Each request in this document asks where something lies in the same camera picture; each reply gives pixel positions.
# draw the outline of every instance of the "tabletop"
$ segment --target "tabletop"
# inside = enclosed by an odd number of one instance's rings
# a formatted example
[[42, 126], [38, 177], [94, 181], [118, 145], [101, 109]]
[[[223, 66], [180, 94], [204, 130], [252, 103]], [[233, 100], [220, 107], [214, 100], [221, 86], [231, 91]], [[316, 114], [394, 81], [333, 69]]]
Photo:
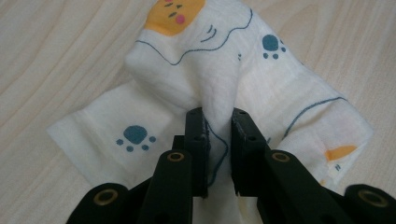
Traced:
[[[373, 126], [338, 192], [396, 197], [396, 1], [245, 0]], [[65, 223], [92, 188], [46, 129], [130, 79], [155, 0], [0, 1], [0, 223]]]

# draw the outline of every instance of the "blue paw print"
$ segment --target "blue paw print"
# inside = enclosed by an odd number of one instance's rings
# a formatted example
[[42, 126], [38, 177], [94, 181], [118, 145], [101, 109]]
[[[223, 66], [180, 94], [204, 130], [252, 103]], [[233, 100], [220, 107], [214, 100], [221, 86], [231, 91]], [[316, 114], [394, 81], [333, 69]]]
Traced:
[[[123, 135], [129, 142], [135, 145], [135, 147], [139, 147], [139, 145], [146, 140], [146, 137], [148, 136], [148, 131], [141, 126], [133, 125], [126, 128], [123, 132]], [[151, 136], [148, 140], [150, 141], [150, 143], [154, 143], [155, 141], [157, 141], [154, 136]], [[124, 144], [124, 140], [118, 139], [116, 141], [116, 144], [122, 146]], [[142, 144], [141, 148], [145, 151], [149, 150], [149, 146], [146, 144]], [[132, 152], [134, 151], [134, 146], [127, 146], [126, 150]]]
[[[274, 53], [273, 58], [275, 60], [279, 58], [279, 55], [276, 53], [279, 50], [279, 47], [280, 47], [280, 50], [282, 50], [283, 52], [286, 52], [286, 48], [285, 48], [285, 46], [283, 46], [283, 42], [281, 40], [278, 41], [276, 36], [274, 36], [274, 35], [265, 35], [262, 38], [262, 46], [264, 47], [264, 50]], [[268, 59], [270, 52], [266, 52], [266, 51], [264, 52], [264, 54], [262, 55], [264, 57], [264, 59]]]

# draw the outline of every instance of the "pink cheek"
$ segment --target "pink cheek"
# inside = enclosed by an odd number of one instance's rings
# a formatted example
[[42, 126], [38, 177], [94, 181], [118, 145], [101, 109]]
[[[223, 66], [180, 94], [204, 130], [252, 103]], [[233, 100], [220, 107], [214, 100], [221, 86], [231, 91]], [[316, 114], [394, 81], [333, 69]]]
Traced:
[[186, 18], [184, 18], [183, 15], [177, 15], [176, 16], [176, 23], [177, 24], [183, 24], [185, 20], [186, 20]]

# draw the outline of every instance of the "white cloth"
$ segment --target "white cloth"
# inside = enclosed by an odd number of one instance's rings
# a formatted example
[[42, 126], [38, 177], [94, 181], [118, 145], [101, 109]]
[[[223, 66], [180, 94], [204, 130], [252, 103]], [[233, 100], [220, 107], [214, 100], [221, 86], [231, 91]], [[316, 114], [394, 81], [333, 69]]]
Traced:
[[94, 185], [132, 188], [201, 106], [210, 125], [209, 198], [194, 223], [256, 223], [254, 200], [234, 196], [230, 120], [253, 117], [271, 148], [296, 155], [333, 188], [372, 129], [356, 109], [298, 62], [250, 8], [236, 0], [160, 0], [125, 64], [134, 80], [49, 127], [50, 136]]

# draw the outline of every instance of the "cartoon face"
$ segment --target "cartoon face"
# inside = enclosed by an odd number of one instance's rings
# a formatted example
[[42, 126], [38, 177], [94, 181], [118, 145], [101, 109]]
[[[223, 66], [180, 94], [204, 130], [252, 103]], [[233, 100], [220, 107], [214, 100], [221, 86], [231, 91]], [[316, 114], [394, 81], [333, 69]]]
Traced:
[[159, 0], [151, 9], [145, 29], [163, 35], [177, 35], [195, 19], [205, 0]]

